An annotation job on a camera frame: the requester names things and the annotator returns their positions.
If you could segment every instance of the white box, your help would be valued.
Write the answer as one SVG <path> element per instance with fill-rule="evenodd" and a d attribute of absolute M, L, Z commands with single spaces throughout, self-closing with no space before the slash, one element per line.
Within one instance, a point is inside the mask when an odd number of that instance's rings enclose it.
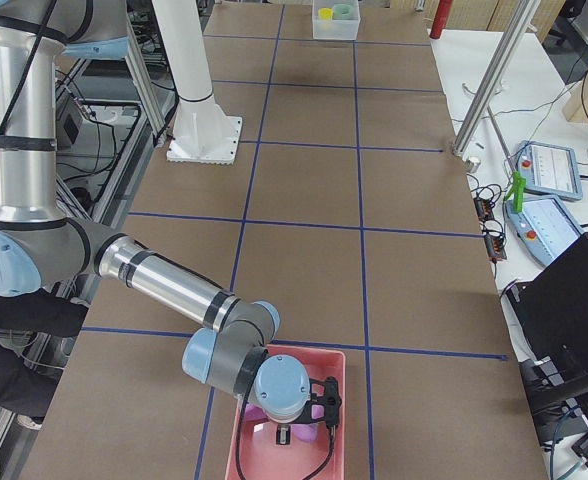
<path fill-rule="evenodd" d="M 353 20 L 321 20 L 318 11 L 321 8 L 332 8 L 334 5 L 344 4 L 354 7 Z M 356 40 L 358 25 L 361 23 L 361 12 L 358 0 L 313 0 L 312 28 L 317 40 Z"/>

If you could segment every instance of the white table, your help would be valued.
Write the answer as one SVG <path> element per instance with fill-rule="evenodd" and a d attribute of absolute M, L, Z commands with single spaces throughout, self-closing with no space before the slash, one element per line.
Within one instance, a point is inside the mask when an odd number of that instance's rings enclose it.
<path fill-rule="evenodd" d="M 432 46 L 436 56 L 443 89 L 447 95 L 450 115 L 455 130 L 458 131 L 462 120 L 472 101 L 472 96 L 462 87 L 465 83 L 469 89 L 476 91 L 489 61 L 498 45 L 501 33 L 446 30 L 440 40 L 433 40 Z M 527 34 L 517 50 L 507 72 L 503 76 L 502 91 L 491 103 L 495 114 L 514 109 L 533 109 L 554 100 L 565 88 L 549 57 L 533 34 Z M 568 123 L 563 116 L 563 106 L 569 99 L 565 93 L 554 105 L 547 120 L 541 125 L 533 140 L 558 144 L 574 148 L 577 160 L 588 162 L 588 125 Z M 497 121 L 508 148 L 514 153 L 520 142 L 529 140 L 536 126 L 545 117 L 549 106 L 535 112 L 517 112 L 499 114 Z M 464 158 L 477 156 L 481 167 L 475 173 L 481 185 L 499 183 L 507 185 L 507 176 L 503 168 L 505 154 L 489 119 L 482 121 Z M 588 166 L 580 166 L 581 174 L 588 175 Z M 570 212 L 579 223 L 588 223 L 588 181 L 583 182 L 583 200 L 566 202 Z M 499 204 L 494 214 L 503 224 L 503 214 Z M 532 280 L 543 268 L 525 249 L 513 230 L 506 225 L 508 260 L 498 264 L 496 285 L 502 290 L 514 279 Z M 512 343 L 519 360 L 533 357 L 523 337 L 511 308 L 503 300 L 503 311 L 510 328 Z M 561 442 L 554 456 L 555 477 L 567 471 L 578 458 L 570 446 L 580 436 L 568 437 Z M 588 469 L 581 467 L 571 478 L 588 480 Z"/>

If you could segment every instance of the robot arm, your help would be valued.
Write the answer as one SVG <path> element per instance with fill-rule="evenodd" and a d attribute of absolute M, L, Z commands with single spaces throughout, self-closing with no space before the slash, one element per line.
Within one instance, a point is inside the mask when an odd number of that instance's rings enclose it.
<path fill-rule="evenodd" d="M 134 239 L 57 208 L 54 58 L 66 49 L 122 58 L 126 32 L 125 0 L 0 0 L 0 295 L 78 274 L 121 281 L 204 327 L 185 351 L 186 373 L 237 397 L 256 379 L 250 402 L 277 422 L 311 423 L 316 395 L 305 368 L 291 357 L 268 358 L 265 346 L 280 324 L 274 307 L 245 302 Z"/>

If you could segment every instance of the person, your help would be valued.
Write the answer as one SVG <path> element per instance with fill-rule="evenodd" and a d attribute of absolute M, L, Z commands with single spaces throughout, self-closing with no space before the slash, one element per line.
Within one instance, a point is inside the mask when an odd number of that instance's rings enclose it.
<path fill-rule="evenodd" d="M 0 297 L 0 328 L 74 337 L 87 307 L 38 290 L 18 297 Z M 57 382 L 27 368 L 23 359 L 0 345 L 0 407 L 18 414 L 17 422 L 40 429 Z"/>

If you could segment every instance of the brown cardboard surface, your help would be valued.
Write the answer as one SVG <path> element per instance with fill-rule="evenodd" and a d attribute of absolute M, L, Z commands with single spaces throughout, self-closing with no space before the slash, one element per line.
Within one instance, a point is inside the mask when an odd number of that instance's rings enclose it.
<path fill-rule="evenodd" d="M 263 141 L 356 146 L 354 91 L 270 88 Z"/>
<path fill-rule="evenodd" d="M 281 40 L 272 81 L 353 87 L 353 57 L 351 43 Z"/>
<path fill-rule="evenodd" d="M 207 33 L 272 39 L 282 11 L 281 39 L 311 38 L 310 7 L 257 4 L 217 5 Z M 440 90 L 436 75 L 413 76 L 395 66 L 389 75 L 370 72 L 382 65 L 379 54 L 396 52 L 395 62 L 434 73 L 431 52 L 415 56 L 429 52 L 421 14 L 363 8 L 362 16 L 361 42 L 423 46 L 392 51 L 358 44 L 360 81 L 381 86 L 376 82 L 387 76 L 390 88 L 421 83 Z M 226 81 L 265 81 L 275 42 L 237 40 L 207 39 L 213 71 Z M 261 140 L 253 181 L 255 145 L 241 145 L 233 166 L 173 164 L 157 150 L 133 209 L 170 218 L 131 216 L 125 231 L 225 287 L 240 245 L 234 291 L 279 309 L 280 340 L 347 349 L 346 479 L 369 478 L 370 413 L 379 480 L 511 480 L 515 468 L 521 480 L 543 478 L 515 363 L 365 351 L 364 273 L 370 345 L 511 356 L 485 249 L 470 238 L 478 230 L 459 161 L 435 152 L 362 149 L 366 226 L 432 232 L 363 233 L 355 148 L 269 144 L 357 145 L 348 53 L 345 44 L 279 41 L 273 79 L 348 88 L 271 85 L 268 93 L 265 85 L 215 82 L 226 113 L 245 117 L 242 138 Z M 442 93 L 363 89 L 358 112 L 365 147 L 438 150 L 454 135 Z M 23 478 L 222 479 L 235 401 L 213 396 L 199 462 L 210 389 L 181 371 L 186 339 L 163 336 L 198 326 L 110 282 L 101 286 L 86 326 L 139 332 L 81 334 Z"/>
<path fill-rule="evenodd" d="M 371 362 L 377 480 L 546 478 L 515 362 L 383 353 Z"/>
<path fill-rule="evenodd" d="M 345 354 L 345 478 L 365 479 L 369 476 L 367 398 L 365 395 L 365 354 L 342 350 Z M 214 394 L 212 415 L 209 424 L 205 455 L 201 469 L 201 480 L 225 478 L 225 461 L 231 445 L 232 427 L 236 401 L 219 392 Z M 319 435 L 327 435 L 325 428 Z M 290 477 L 283 472 L 283 480 Z"/>
<path fill-rule="evenodd" d="M 267 82 L 276 40 L 206 37 L 212 80 Z"/>
<path fill-rule="evenodd" d="M 480 233 L 459 158 L 366 150 L 361 164 L 367 227 Z"/>
<path fill-rule="evenodd" d="M 183 373 L 185 344 L 81 333 L 21 479 L 191 477 L 209 387 Z"/>
<path fill-rule="evenodd" d="M 454 130 L 442 93 L 359 90 L 361 145 L 444 149 Z"/>
<path fill-rule="evenodd" d="M 155 150 L 132 211 L 241 218 L 255 149 L 239 145 L 233 165 L 169 162 Z"/>
<path fill-rule="evenodd" d="M 357 44 L 358 86 L 442 91 L 429 46 Z"/>
<path fill-rule="evenodd" d="M 248 225 L 235 290 L 277 306 L 279 339 L 363 345 L 357 231 Z"/>
<path fill-rule="evenodd" d="M 225 114 L 243 117 L 241 140 L 258 139 L 266 93 L 266 85 L 214 82 L 216 102 Z"/>
<path fill-rule="evenodd" d="M 285 5 L 280 38 L 300 40 L 313 38 L 312 7 L 310 5 Z"/>
<path fill-rule="evenodd" d="M 358 226 L 356 150 L 262 145 L 248 218 Z"/>
<path fill-rule="evenodd" d="M 481 239 L 367 232 L 372 345 L 507 355 Z"/>
<path fill-rule="evenodd" d="M 356 40 L 429 45 L 424 18 L 423 12 L 363 7 Z"/>
<path fill-rule="evenodd" d="M 159 254 L 229 287 L 240 225 L 156 217 L 129 217 L 123 231 Z M 120 282 L 103 280 L 85 326 L 194 332 L 198 325 Z"/>
<path fill-rule="evenodd" d="M 223 2 L 214 5 L 205 35 L 276 38 L 281 5 Z"/>

